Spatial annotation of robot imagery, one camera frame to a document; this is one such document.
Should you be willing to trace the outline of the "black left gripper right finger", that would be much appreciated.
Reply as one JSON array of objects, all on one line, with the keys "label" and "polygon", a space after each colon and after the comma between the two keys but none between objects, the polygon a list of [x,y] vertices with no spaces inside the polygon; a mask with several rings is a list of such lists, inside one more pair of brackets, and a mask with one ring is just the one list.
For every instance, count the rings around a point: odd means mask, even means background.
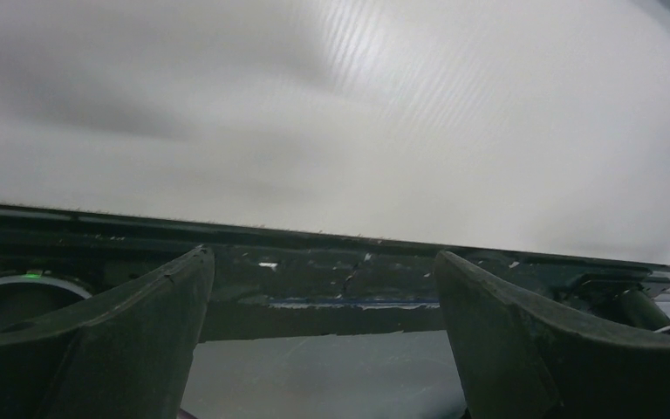
[{"label": "black left gripper right finger", "polygon": [[670,418],[670,319],[579,311],[454,253],[434,261],[470,418]]}]

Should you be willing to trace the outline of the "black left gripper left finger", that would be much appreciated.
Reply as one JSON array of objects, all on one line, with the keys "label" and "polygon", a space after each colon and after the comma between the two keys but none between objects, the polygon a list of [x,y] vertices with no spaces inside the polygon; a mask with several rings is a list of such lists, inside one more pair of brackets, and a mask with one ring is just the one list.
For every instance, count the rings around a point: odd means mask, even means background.
[{"label": "black left gripper left finger", "polygon": [[198,247],[96,295],[0,278],[0,418],[174,418],[215,276]]}]

